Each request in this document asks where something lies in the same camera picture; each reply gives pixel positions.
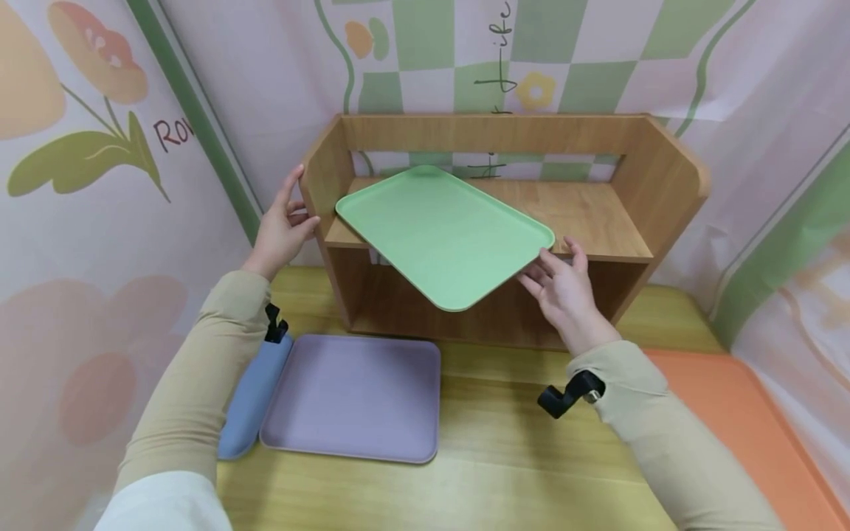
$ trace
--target wooden shelf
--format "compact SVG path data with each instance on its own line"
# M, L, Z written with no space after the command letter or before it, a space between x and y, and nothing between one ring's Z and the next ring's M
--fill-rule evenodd
M355 178L352 194L379 178ZM557 237L554 252L569 254L563 236L578 239L592 260L648 263L652 253L643 242L614 189L607 183L563 183L506 179L468 179L472 186L544 223ZM348 249L369 247L340 217L335 217L325 245Z
M304 157L300 187L307 211L321 217L316 239L343 323L364 334L564 348L515 280L448 313L394 268L372 264L369 246L335 210L342 197L378 181L355 177L353 151L623 155L610 183L467 181L552 229L555 253L568 256L562 237L576 238L590 258L597 307L613 323L711 187L705 166L649 115L336 116Z
M370 266L351 331L504 347L564 350L537 301L509 280L464 312L436 308L391 266Z

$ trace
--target hand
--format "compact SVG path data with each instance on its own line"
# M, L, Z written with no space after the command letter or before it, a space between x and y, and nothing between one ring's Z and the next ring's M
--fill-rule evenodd
M275 202L260 221L254 250L242 265L243 270L260 274L269 282L301 251L301 246L319 226L318 216L299 212L304 209L303 201L289 201L303 173L304 164L299 164L286 176Z
M574 355L619 340L620 334L603 317L593 301L587 255L569 236L564 242L573 253L573 265L546 249L517 275L519 282L540 303L540 310Z

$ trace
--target right hand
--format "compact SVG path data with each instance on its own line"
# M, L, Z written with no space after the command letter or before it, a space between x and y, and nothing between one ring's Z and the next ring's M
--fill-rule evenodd
M562 261L547 249L517 278L540 303L540 310L560 334L567 348L577 356L605 343L619 340L620 334L597 310L593 301L587 255L569 236L564 242L573 253L573 264Z

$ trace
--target beige sleeve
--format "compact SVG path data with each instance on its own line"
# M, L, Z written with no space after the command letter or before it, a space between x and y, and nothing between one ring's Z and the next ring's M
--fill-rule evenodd
M567 367L605 382L596 404L634 454L658 501L679 529L784 529L762 492L711 430L667 388L637 345L594 348Z
M265 338L269 282L226 274L162 375L118 467L115 492L143 477L198 472L215 484L218 438L227 405Z

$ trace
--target orange flower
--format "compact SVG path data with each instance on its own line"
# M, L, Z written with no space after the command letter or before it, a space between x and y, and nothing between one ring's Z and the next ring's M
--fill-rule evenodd
M133 279L111 297L56 279L0 302L0 403L13 455L0 491L6 528L64 529L109 493L142 409L184 337L188 292L172 277Z
M529 75L517 86L516 94L525 110L538 110L552 103L555 92L555 80L540 72Z
M145 99L147 76L123 35L72 2L51 4L48 21L74 65L104 96L125 105Z
M345 38L348 41L348 47L352 49L358 59L363 59L371 52L371 33L360 22L350 20L345 24Z
M37 133L65 114L59 77L38 39L0 0L0 140Z

